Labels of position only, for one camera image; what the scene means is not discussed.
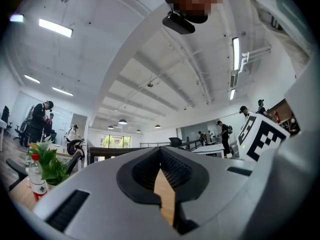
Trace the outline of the white ceiling pipes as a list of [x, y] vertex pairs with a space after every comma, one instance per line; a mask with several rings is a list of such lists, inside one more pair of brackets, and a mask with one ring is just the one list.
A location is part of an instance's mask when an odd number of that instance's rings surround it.
[[245, 65], [260, 60], [261, 58], [269, 54], [271, 52], [271, 48], [271, 45], [267, 45], [256, 50], [243, 53], [238, 73], [241, 73], [243, 71]]

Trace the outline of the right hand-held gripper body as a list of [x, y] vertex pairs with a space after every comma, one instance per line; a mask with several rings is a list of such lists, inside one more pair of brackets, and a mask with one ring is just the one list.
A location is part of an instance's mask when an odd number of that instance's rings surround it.
[[290, 133], [261, 114], [249, 115], [229, 149], [233, 159], [257, 162], [263, 152], [278, 148]]

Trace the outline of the ceiling air conditioner unit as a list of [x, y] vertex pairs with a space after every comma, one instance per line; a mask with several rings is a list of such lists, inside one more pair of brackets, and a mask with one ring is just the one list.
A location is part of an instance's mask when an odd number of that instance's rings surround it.
[[230, 73], [230, 87], [233, 88], [237, 85], [239, 71], [238, 70], [232, 70]]

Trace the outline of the white desk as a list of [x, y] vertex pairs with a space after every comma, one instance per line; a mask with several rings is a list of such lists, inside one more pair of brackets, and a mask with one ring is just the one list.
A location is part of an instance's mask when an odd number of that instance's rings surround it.
[[195, 150], [192, 151], [193, 153], [205, 155], [205, 156], [212, 156], [212, 157], [218, 157], [224, 159], [224, 146], [219, 144], [213, 144], [213, 145], [205, 145], [201, 146]]

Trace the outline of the black metal railing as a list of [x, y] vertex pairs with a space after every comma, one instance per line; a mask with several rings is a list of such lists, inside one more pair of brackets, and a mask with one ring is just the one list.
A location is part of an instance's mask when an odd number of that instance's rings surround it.
[[[154, 147], [171, 147], [170, 142], [141, 142], [141, 148], [154, 148]], [[182, 142], [181, 146], [176, 147], [185, 151], [194, 151], [195, 149], [202, 147], [199, 139], [193, 141]]]

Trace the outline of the plastic bottle red cap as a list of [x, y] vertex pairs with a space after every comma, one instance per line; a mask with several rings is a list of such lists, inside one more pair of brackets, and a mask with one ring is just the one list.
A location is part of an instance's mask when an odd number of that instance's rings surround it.
[[30, 188], [33, 192], [35, 201], [38, 202], [47, 193], [39, 154], [31, 154], [31, 162], [29, 163], [29, 167], [26, 169], [26, 172], [28, 174]]

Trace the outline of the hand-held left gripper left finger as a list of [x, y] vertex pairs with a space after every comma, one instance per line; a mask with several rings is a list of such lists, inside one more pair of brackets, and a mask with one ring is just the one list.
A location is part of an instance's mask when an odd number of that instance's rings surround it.
[[133, 201], [119, 187], [117, 173], [147, 158], [145, 148], [88, 165], [47, 193], [33, 212], [63, 236], [76, 240], [173, 240], [178, 232], [160, 204]]

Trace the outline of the person's beige t-shirt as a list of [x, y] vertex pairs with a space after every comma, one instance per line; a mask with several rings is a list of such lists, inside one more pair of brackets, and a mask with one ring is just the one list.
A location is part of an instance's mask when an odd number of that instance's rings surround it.
[[250, 0], [259, 21], [283, 46], [299, 77], [313, 55], [316, 40], [293, 0]]

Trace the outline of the glass window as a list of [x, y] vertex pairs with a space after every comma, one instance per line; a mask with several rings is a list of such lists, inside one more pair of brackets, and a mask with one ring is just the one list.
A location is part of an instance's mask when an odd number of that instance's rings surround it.
[[100, 147], [109, 149], [131, 148], [131, 137], [112, 134], [102, 134], [100, 138]]

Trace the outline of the potted green plant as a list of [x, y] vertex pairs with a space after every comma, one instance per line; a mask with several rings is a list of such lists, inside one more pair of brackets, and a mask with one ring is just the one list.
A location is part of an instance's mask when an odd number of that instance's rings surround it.
[[32, 154], [39, 156], [39, 163], [42, 167], [42, 179], [51, 187], [58, 186], [69, 177], [67, 173], [68, 164], [58, 159], [58, 148], [53, 144], [50, 138], [44, 142], [29, 143], [28, 156]]

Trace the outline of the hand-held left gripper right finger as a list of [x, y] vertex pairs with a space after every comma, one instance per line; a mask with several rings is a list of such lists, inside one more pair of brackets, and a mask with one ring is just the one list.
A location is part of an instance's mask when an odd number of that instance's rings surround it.
[[175, 192], [176, 228], [162, 232], [243, 232], [266, 187], [274, 149], [257, 162], [160, 148], [160, 165]]

